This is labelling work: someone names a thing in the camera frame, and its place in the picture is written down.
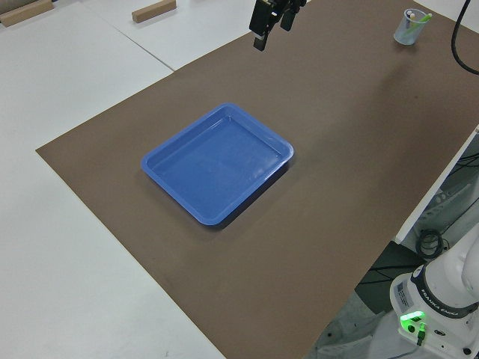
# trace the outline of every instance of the translucent cup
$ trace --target translucent cup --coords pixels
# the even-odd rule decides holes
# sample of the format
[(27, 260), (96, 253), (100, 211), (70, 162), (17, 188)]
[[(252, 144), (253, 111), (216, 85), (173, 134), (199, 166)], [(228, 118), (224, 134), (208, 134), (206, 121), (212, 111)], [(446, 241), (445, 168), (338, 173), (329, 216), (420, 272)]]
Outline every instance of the translucent cup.
[(417, 9), (405, 9), (403, 18), (394, 33), (394, 39), (403, 45), (412, 45), (430, 18), (421, 21), (427, 14)]

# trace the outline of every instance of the black band on robot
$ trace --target black band on robot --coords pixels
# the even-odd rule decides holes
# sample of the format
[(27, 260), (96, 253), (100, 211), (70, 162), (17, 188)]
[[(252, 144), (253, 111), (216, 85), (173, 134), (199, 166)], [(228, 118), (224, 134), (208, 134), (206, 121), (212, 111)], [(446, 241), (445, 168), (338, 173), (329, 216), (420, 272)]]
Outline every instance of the black band on robot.
[(474, 312), (478, 307), (479, 303), (471, 304), (465, 308), (454, 308), (449, 307), (448, 305), (442, 303), (429, 289), (429, 286), (426, 283), (426, 266), (424, 265), (419, 272), (417, 277), (414, 277), (414, 273), (411, 275), (411, 281), (416, 285), (418, 288), (419, 295), (422, 299), (433, 308), (437, 313), (441, 314), (442, 316), (446, 316), (452, 319), (461, 319), (472, 312)]

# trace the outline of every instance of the brown table covering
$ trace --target brown table covering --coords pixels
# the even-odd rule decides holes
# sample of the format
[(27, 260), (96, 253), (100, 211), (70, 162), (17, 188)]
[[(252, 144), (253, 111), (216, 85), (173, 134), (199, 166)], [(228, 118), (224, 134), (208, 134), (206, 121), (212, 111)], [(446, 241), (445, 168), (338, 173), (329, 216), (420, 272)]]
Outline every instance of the brown table covering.
[[(264, 53), (241, 37), (38, 153), (228, 359), (299, 359), (479, 122), (479, 77), (451, 56), (452, 21), (433, 17), (414, 46), (394, 42), (416, 6), (315, 0)], [(457, 46), (479, 65), (477, 34), (461, 30)], [(222, 102), (295, 157), (218, 230), (140, 161)]]

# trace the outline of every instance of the green indicator light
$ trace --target green indicator light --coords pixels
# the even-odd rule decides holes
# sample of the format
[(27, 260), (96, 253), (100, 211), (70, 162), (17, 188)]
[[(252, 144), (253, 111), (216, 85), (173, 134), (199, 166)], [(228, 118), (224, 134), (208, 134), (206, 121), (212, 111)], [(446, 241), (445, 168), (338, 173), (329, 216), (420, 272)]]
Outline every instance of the green indicator light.
[(421, 318), (422, 316), (424, 316), (424, 312), (417, 311), (417, 312), (413, 312), (409, 314), (404, 314), (403, 316), (400, 317), (400, 319), (401, 319), (401, 322), (405, 322), (410, 319)]

